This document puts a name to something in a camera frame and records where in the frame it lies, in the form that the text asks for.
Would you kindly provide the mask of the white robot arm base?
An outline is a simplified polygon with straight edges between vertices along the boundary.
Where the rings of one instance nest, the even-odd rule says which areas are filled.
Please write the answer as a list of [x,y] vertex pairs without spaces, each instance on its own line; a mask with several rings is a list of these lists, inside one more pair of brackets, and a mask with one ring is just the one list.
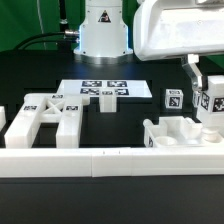
[[90,64],[129,62],[128,26],[122,18],[122,0],[85,0],[85,19],[79,26],[76,61]]

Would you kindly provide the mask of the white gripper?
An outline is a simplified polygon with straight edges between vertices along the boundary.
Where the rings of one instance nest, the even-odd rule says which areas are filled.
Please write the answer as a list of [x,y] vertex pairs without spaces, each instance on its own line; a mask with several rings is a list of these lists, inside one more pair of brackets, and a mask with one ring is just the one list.
[[142,61],[182,56],[193,91],[203,90],[200,55],[224,51],[224,0],[138,0],[133,46]]

